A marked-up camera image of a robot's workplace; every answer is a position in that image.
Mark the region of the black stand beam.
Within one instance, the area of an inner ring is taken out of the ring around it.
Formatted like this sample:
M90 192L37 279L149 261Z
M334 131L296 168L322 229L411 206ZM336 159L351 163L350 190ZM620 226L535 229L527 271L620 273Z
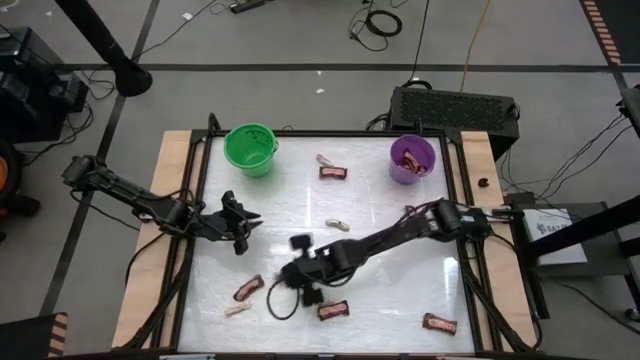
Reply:
M532 242L528 246L528 254L538 258L638 221L640 195Z

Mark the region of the black pole stand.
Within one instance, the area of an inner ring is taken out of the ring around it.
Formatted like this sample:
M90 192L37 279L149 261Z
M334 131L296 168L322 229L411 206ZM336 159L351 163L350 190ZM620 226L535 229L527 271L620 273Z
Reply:
M153 79L129 58L87 0L54 0L63 13L111 68L115 87L123 97L146 92Z

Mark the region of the black hazard striped mat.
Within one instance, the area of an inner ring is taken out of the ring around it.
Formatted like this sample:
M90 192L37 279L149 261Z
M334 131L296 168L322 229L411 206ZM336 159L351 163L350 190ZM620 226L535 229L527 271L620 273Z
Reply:
M47 360L64 355L68 314L0 324L0 360Z
M640 0L579 0L608 63L640 66Z

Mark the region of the black equipment cart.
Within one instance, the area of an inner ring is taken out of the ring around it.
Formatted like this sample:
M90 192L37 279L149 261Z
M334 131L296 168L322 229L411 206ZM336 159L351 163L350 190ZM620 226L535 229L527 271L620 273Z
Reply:
M88 86L29 27L0 26L0 138L54 141L68 115L83 110Z

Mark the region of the black perforated computer case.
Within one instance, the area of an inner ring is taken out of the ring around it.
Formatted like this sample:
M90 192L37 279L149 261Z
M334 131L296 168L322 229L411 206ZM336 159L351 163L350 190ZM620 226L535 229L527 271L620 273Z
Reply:
M520 107L512 97L396 87L389 115L391 130L486 132L495 160L519 139Z

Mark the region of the green plastic halloween bucket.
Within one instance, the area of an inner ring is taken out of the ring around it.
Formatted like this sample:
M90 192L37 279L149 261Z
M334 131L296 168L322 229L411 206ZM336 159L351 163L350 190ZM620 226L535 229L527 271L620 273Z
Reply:
M278 148L274 132L260 123L240 125L224 137L223 150L227 161L252 178L270 172Z

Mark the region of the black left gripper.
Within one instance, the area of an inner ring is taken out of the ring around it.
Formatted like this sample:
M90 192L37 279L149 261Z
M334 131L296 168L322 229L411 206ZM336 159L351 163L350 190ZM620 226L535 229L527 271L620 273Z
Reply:
M249 221L261 215L246 211L233 191L226 191L222 198L222 209L212 214L200 215L201 235L210 241L231 241L236 255L243 255L249 248L249 232L262 224Z

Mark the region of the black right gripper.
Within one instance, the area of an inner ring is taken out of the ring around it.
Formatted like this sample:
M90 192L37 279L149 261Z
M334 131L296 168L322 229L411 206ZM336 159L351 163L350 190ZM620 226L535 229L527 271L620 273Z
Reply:
M329 260L331 245L327 244L310 252L312 245L311 236L308 234L296 235L291 238L291 247L300 250L301 255L291 262L291 266L284 266L277 274L277 285L288 289L302 291L302 303L304 306L318 305L324 302L324 296L316 284L326 285L329 275L332 273L332 265Z

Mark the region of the black power strip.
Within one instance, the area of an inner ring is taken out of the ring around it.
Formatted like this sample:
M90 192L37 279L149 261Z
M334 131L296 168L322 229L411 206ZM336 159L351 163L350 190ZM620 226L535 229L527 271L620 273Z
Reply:
M229 9L234 14L239 14L263 6L267 0L242 0L229 5Z

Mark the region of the dark grey stand base plate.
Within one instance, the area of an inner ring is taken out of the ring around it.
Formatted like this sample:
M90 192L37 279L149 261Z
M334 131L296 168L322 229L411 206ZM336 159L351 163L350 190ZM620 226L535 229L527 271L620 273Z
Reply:
M619 228L573 245L579 245L584 251L586 258L584 262L544 265L542 258L546 255L534 258L528 254L528 246L536 240L533 238L533 232L526 226L524 212L537 210L547 215L551 213L553 207L536 203L531 193L510 194L504 198L504 201L516 212L511 223L511 230L515 238L522 276L525 280L525 289L538 316L543 319L549 317L541 285L543 277L622 276L634 301L634 308L640 310L640 276L637 275L631 263L633 256L640 256L640 237L624 241L619 235L621 229ZM583 218L609 208L612 207L604 202L566 203L561 204L559 209L566 209L568 213L559 214L557 218L568 220L570 222L568 226L570 226Z

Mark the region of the black orange round object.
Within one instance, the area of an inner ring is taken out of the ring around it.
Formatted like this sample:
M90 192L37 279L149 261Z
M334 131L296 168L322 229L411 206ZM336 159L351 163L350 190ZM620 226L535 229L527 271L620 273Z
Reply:
M32 217L41 207L39 200L20 193L24 158L13 144L0 138L0 220L9 215Z

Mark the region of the light wooden base board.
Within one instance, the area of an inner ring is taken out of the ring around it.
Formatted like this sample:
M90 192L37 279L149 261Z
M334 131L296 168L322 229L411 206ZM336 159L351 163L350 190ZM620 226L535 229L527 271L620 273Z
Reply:
M196 187L197 177L204 172L204 146L196 147L194 166L188 167L188 151L194 139L193 130L164 133L151 184L153 191L173 191L183 180L191 188ZM460 190L464 181L471 182L471 194L464 196L464 200L487 207L503 202L487 133L463 131L461 144L451 145L449 151L454 162L454 188ZM517 255L509 248L514 243L511 227L494 223L492 228L499 237L487 240L484 255L494 302L523 341L532 345L538 339L538 330ZM114 348L129 341L149 317L160 299L164 273L168 272L171 278L175 276L173 265L183 262L185 251L186 245L181 242L158 242L133 263L113 336Z

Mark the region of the purple plastic halloween bucket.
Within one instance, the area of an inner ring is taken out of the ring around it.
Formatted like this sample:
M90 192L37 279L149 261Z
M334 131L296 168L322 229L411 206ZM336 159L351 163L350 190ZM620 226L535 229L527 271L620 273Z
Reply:
M405 149L408 149L416 160L427 168L425 174L414 174L403 167L403 152ZM433 171L436 160L435 149L425 138L417 135L403 135L391 144L389 173L397 183L412 185Z

